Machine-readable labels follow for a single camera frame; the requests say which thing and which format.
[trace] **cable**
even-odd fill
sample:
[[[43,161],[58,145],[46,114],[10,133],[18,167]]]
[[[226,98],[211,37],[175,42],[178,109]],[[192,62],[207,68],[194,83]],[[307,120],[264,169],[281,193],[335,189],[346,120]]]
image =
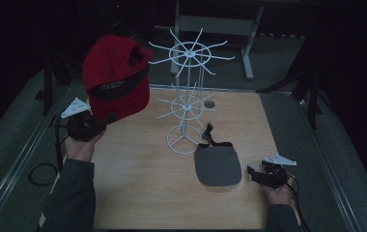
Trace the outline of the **cable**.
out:
[[[61,170],[63,170],[63,154],[61,152],[61,145],[63,144],[64,141],[66,141],[67,138],[65,138],[63,141],[60,141],[60,132],[59,132],[60,122],[61,122],[61,116],[58,115],[55,124],[55,137],[56,137],[55,148],[56,148],[57,166],[58,170],[61,172]]]
[[[297,183],[297,190],[295,190],[292,186],[290,186],[288,183],[286,183],[286,186],[289,187],[289,189],[292,191],[293,196],[294,196],[294,200],[295,200],[295,204],[296,204],[296,209],[297,209],[297,214],[298,217],[300,218],[300,227],[303,231],[305,232],[311,232],[310,227],[307,225],[306,221],[304,220],[303,214],[301,213],[301,209],[300,209],[300,202],[299,202],[299,198],[300,196],[298,195],[298,191],[300,189],[300,184],[298,183],[297,179],[292,176],[289,175],[289,177],[293,178],[295,180],[295,182]]]
[[[33,180],[33,173],[39,168],[39,167],[42,167],[42,166],[49,166],[49,167],[52,167],[54,169],[54,172],[55,172],[55,176],[57,176],[58,174],[58,169],[57,167],[55,167],[53,164],[51,163],[48,163],[48,162],[44,162],[44,163],[40,163],[39,165],[35,166],[29,173],[28,175],[28,179],[30,181],[31,184],[35,185],[35,186],[40,186],[40,187],[45,187],[45,186],[51,186],[54,184],[54,181],[52,182],[47,182],[47,183],[38,183],[36,182],[35,180]]]

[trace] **baseball cap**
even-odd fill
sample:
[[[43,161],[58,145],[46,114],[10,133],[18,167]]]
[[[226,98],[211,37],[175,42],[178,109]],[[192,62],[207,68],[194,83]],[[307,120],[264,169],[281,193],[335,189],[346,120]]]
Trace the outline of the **baseball cap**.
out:
[[[98,121],[111,124],[148,105],[152,58],[150,50],[128,38],[108,35],[97,40],[87,53],[82,76]]]

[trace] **dark sleeve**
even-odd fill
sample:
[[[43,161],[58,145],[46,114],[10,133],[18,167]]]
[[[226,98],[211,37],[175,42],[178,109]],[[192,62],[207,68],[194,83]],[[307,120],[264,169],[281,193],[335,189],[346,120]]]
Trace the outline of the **dark sleeve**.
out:
[[[268,206],[267,232],[300,232],[295,211],[288,205]]]
[[[94,164],[67,159],[44,206],[40,231],[93,231],[96,212]]]

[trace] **table surface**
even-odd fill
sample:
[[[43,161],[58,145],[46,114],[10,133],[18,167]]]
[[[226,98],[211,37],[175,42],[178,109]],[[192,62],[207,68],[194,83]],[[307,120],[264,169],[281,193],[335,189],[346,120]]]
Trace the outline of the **table surface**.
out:
[[[262,170],[261,160],[277,150],[260,97],[255,93],[202,92],[201,99],[211,96],[208,100],[215,103],[215,108],[204,110],[199,122],[193,119],[188,124],[202,133],[201,124],[212,123],[213,140],[232,142],[242,169],[239,184],[207,187],[196,176],[193,154],[178,154],[167,145],[166,134],[181,119],[168,114],[171,105],[162,100],[172,101],[176,96],[173,90],[152,88],[149,105],[143,111],[107,127],[93,158],[97,193],[95,227],[263,228],[266,197],[259,185],[250,181],[246,166]],[[179,131],[172,134],[171,137],[179,136]],[[187,139],[174,146],[188,150],[195,147]]]

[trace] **person's right hand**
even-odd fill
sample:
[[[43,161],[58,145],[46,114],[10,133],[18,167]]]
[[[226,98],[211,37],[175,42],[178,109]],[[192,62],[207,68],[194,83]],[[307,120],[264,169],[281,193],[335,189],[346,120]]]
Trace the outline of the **person's right hand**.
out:
[[[94,146],[104,134],[105,130],[88,142],[78,141],[69,136],[66,139],[67,158],[87,162],[91,161],[93,158]]]
[[[289,176],[287,180],[289,186],[291,186],[293,182],[294,179]],[[292,205],[294,195],[287,185],[283,185],[279,188],[262,186],[262,189],[266,193],[269,205]]]

